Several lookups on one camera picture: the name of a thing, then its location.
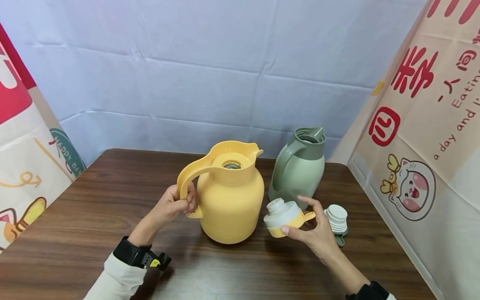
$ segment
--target green thermos jug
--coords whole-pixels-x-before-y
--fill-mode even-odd
[[[307,208],[297,196],[312,197],[325,169],[325,133],[323,128],[298,128],[276,158],[268,198],[295,201]]]

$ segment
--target yellow thermos jug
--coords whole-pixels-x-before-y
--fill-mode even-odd
[[[255,168],[257,156],[262,153],[255,143],[224,141],[180,172],[180,199],[187,198],[188,184],[200,175],[198,208],[189,217],[201,219],[200,224],[211,239],[235,244],[255,230],[265,190],[262,176]]]

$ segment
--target white sleeve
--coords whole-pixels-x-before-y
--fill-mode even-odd
[[[146,273],[146,269],[127,265],[112,253],[84,300],[129,300],[144,282]]]

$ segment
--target printed banner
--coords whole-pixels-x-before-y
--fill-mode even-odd
[[[479,5],[427,3],[333,156],[439,299],[480,293]]]
[[[0,25],[0,252],[84,170]]]

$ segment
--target red chinese character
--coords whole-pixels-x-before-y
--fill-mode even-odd
[[[452,81],[447,81],[447,80],[444,81],[444,84],[445,84],[446,86],[448,86],[448,94],[449,94],[449,95],[453,92],[453,86],[452,86],[452,84],[456,84],[457,82],[460,82],[460,78],[455,79],[455,80],[452,80]],[[440,102],[443,98],[444,98],[443,96],[440,96],[440,98],[438,98],[437,101]]]
[[[473,38],[472,44],[480,44],[480,29],[477,32],[477,36]]]
[[[31,104],[32,98],[0,45],[0,124]]]
[[[460,55],[458,62],[455,64],[456,67],[462,71],[466,71],[467,68],[465,67],[470,63],[471,60],[474,60],[477,57],[477,53],[473,50],[467,50]]]
[[[427,18],[430,18],[431,16],[433,16],[433,14],[438,8],[438,5],[440,4],[440,1],[442,0],[433,1],[432,6],[430,7],[430,10],[427,13]],[[460,0],[450,0],[450,4],[445,10],[444,16],[449,17],[453,13],[453,11],[455,10],[459,2]],[[470,18],[473,16],[473,14],[475,13],[479,5],[480,5],[480,0],[470,0],[470,3],[467,5],[462,15],[460,16],[458,23],[465,24],[468,20],[470,20]]]
[[[427,49],[423,47],[417,53],[417,46],[413,47],[410,52],[410,48],[407,49],[405,56],[398,67],[395,76],[390,85],[394,85],[393,89],[397,90],[400,87],[400,93],[403,94],[407,88],[408,78],[411,77],[410,85],[408,88],[413,89],[411,98],[415,97],[421,88],[427,88],[433,81],[433,73],[430,72],[433,63],[437,59],[438,51],[432,56],[430,62],[423,60],[422,63],[415,70],[414,66],[419,62],[423,55],[427,52]]]
[[[393,128],[388,134],[384,129],[390,129],[392,123]],[[393,109],[382,106],[375,113],[368,129],[368,134],[372,136],[372,140],[375,144],[380,147],[385,147],[392,142],[393,138],[395,138],[399,126],[400,116],[394,112]]]

